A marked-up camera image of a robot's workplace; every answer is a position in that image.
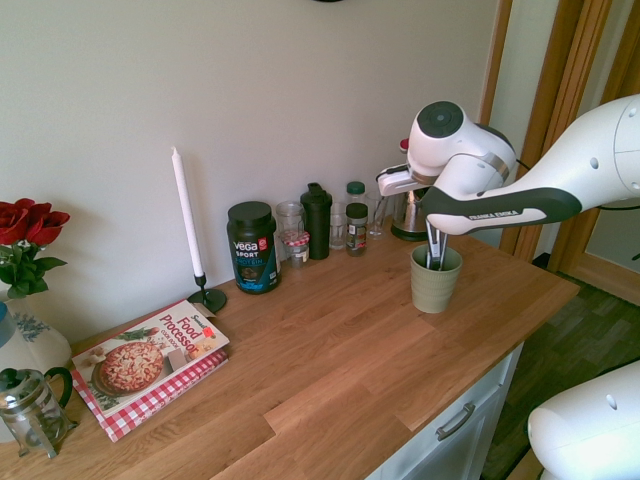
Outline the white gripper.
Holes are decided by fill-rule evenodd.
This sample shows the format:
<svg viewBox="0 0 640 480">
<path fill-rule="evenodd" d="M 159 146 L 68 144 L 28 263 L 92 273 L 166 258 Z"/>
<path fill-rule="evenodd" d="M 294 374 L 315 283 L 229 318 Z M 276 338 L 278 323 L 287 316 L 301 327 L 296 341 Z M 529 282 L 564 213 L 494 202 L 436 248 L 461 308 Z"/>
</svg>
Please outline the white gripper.
<svg viewBox="0 0 640 480">
<path fill-rule="evenodd" d="M 407 164 L 384 169 L 376 176 L 376 181 L 382 197 L 394 196 L 430 186 L 430 183 L 420 182 L 413 178 Z"/>
</svg>

